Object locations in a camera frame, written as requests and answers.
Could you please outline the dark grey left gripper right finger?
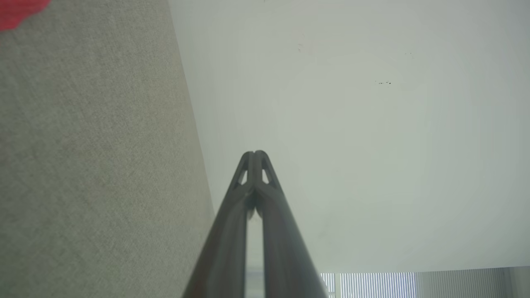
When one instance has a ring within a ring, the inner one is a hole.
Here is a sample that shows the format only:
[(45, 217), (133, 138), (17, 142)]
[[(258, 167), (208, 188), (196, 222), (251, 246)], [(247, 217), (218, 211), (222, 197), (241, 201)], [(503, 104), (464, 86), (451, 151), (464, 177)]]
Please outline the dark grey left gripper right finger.
[(265, 296), (326, 298), (286, 196), (265, 151), (254, 153), (257, 212), (263, 221)]

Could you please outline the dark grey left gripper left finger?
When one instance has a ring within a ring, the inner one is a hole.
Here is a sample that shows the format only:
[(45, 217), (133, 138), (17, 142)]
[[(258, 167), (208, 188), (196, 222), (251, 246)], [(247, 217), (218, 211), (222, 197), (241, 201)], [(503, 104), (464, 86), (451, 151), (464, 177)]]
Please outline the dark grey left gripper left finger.
[(217, 212), (184, 298), (242, 298), (247, 223), (254, 210), (253, 152), (242, 155)]

